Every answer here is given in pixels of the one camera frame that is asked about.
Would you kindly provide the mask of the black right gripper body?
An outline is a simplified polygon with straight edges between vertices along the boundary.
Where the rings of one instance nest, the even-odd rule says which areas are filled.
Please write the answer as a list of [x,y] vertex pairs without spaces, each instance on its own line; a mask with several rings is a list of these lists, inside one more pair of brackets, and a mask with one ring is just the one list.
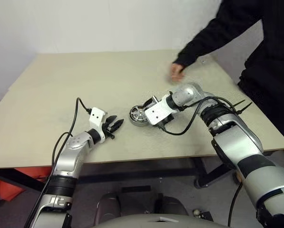
[[165,95],[160,101],[152,96],[145,102],[145,117],[149,124],[165,128],[165,124],[174,119],[174,100],[171,95]]

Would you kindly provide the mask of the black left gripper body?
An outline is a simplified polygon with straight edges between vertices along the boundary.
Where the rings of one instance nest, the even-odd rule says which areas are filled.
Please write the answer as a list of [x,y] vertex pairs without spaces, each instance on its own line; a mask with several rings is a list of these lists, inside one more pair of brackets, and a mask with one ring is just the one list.
[[110,138],[112,140],[115,138],[113,133],[110,132],[110,125],[107,125],[106,121],[103,123],[103,133],[106,138]]

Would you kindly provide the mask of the person's bare hand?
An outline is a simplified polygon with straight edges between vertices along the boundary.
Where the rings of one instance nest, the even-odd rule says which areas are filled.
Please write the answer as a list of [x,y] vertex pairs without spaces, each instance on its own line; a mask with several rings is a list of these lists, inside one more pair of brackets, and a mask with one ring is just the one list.
[[184,78],[184,71],[185,67],[177,64],[177,63],[173,63],[171,65],[171,79],[172,81],[181,81]]

